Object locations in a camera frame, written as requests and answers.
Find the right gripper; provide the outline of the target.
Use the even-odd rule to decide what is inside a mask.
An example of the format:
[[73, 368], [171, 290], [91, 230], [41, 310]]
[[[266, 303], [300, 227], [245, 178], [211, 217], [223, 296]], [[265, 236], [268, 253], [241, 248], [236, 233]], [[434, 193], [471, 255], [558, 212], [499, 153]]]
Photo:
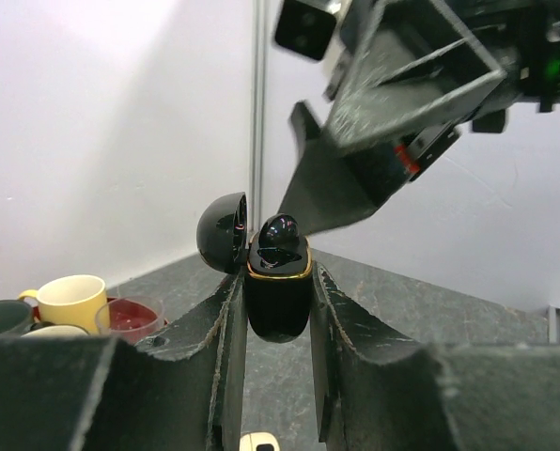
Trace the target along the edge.
[[324, 124], [340, 150], [392, 139], [392, 177], [413, 181], [459, 138], [501, 133], [508, 108], [560, 103], [560, 1], [354, 1], [351, 60]]

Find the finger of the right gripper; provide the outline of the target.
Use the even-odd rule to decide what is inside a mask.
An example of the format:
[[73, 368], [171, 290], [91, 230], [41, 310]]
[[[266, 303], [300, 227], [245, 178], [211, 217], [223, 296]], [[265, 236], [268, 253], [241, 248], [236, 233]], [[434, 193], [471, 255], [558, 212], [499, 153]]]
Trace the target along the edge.
[[278, 211], [292, 216], [304, 235], [350, 226], [373, 216], [380, 207], [347, 163], [331, 154], [306, 101], [293, 106], [289, 121], [298, 162]]

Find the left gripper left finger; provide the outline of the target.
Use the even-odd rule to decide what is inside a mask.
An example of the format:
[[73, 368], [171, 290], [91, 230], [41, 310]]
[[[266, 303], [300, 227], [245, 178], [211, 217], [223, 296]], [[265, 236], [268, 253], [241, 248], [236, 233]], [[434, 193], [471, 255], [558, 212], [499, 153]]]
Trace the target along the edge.
[[134, 345], [0, 337], [0, 450], [235, 450], [245, 348], [239, 275]]

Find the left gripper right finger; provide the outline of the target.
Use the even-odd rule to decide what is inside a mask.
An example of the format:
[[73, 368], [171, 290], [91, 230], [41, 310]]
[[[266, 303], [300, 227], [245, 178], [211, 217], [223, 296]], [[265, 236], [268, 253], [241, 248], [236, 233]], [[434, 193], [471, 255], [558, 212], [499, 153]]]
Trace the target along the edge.
[[313, 270], [319, 440], [330, 450], [560, 450], [560, 344], [423, 344]]

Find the black earbud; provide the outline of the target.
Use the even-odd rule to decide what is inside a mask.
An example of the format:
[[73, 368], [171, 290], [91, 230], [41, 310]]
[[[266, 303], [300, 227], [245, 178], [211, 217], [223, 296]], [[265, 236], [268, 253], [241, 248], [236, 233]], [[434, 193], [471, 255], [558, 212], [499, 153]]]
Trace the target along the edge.
[[260, 229], [258, 244], [260, 247], [292, 248], [300, 240], [297, 221], [288, 214], [279, 213], [270, 217]]

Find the cream earbud charging case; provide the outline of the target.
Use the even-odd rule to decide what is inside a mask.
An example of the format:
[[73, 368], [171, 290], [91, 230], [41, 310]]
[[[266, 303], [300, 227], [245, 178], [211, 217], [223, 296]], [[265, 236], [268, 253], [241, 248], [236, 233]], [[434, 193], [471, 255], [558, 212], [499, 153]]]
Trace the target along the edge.
[[279, 451], [280, 445], [270, 432], [251, 432], [240, 439], [240, 451]]

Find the black earbud charging case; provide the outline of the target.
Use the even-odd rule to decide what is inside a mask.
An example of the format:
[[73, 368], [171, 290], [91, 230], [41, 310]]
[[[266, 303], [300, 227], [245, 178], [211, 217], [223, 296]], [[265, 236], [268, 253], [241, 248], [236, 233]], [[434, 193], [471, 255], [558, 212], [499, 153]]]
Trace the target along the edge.
[[313, 259], [300, 230], [296, 247], [260, 247], [247, 237], [246, 194], [214, 200], [196, 229], [201, 258], [218, 272], [243, 274], [243, 298], [255, 334], [271, 343], [287, 343], [303, 332], [313, 298]]

